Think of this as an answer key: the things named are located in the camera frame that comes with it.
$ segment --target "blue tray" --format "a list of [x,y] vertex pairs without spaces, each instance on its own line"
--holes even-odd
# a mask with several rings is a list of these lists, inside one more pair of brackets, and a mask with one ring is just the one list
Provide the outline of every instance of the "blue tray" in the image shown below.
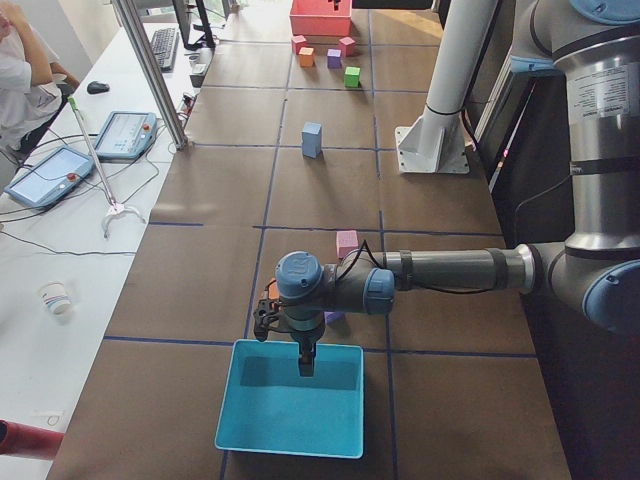
[[364,355],[317,346],[315,375],[298,373],[298,344],[238,340],[215,445],[223,450],[360,458]]

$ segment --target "tablet device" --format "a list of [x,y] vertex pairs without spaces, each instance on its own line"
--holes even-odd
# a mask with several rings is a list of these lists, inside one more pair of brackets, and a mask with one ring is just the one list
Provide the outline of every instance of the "tablet device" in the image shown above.
[[44,208],[73,190],[93,169],[93,159],[70,147],[60,147],[4,191],[30,208]]
[[96,139],[98,158],[104,162],[135,162],[149,148],[158,129],[150,112],[111,112]]

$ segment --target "red cylinder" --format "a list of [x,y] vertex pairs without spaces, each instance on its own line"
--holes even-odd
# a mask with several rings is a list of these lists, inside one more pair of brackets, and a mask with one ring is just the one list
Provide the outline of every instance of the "red cylinder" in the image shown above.
[[64,433],[0,420],[0,455],[53,460]]

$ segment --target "label sticker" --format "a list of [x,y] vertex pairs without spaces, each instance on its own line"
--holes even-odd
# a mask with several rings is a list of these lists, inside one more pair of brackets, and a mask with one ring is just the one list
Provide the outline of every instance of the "label sticker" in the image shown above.
[[640,115],[638,63],[581,75],[567,82],[569,123],[615,115]]

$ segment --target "computer mouse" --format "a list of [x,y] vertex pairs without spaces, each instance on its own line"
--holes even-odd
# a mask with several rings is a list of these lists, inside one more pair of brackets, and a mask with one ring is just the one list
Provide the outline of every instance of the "computer mouse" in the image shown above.
[[102,82],[93,81],[87,85],[87,93],[95,95],[96,93],[104,93],[109,91],[109,85]]

